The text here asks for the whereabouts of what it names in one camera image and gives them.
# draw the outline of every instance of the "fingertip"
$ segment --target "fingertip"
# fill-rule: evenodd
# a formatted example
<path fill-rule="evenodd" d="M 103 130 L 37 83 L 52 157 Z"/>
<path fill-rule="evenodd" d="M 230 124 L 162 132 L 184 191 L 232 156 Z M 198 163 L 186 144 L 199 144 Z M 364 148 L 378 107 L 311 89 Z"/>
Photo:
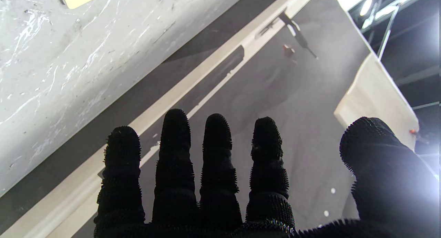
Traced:
<path fill-rule="evenodd" d="M 270 117 L 256 120 L 253 140 L 252 158 L 279 159 L 283 156 L 282 138 L 276 122 Z"/>
<path fill-rule="evenodd" d="M 228 150 L 233 147 L 230 127 L 221 114 L 210 115 L 205 123 L 203 149 L 208 147 L 221 147 Z"/>
<path fill-rule="evenodd" d="M 141 146 L 136 132 L 129 126 L 115 128 L 107 138 L 104 153 L 106 163 L 135 158 L 139 160 Z"/>
<path fill-rule="evenodd" d="M 175 147 L 191 147 L 190 127 L 185 112 L 171 109 L 164 117 L 161 133 L 161 149 Z"/>

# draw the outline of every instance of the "textured glove surface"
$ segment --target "textured glove surface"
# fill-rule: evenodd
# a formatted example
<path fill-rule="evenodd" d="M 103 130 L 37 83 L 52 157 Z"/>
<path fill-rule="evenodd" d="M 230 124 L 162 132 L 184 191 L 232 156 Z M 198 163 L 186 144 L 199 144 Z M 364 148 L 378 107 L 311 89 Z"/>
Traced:
<path fill-rule="evenodd" d="M 283 167 L 282 139 L 275 122 L 258 119 L 252 140 L 253 167 L 245 222 L 239 204 L 236 169 L 231 163 L 232 140 L 225 118 L 208 117 L 203 141 L 200 202 L 194 194 L 191 136 L 182 110 L 167 112 L 161 133 L 152 221 L 145 224 L 138 183 L 140 144 L 130 127 L 118 127 L 108 138 L 105 169 L 98 195 L 95 237 L 400 237 L 400 208 L 432 218 L 432 199 L 419 200 L 409 186 L 427 180 L 425 169 L 379 119 L 361 118 L 348 128 L 340 144 L 343 162 L 357 181 L 352 194 L 360 220 L 339 220 L 321 228 L 296 231 L 288 202 L 288 175 Z M 397 159 L 404 153 L 405 161 Z M 429 192 L 427 184 L 417 190 Z M 389 197 L 398 197 L 394 202 Z M 433 222 L 410 222 L 416 233 L 433 235 Z"/>

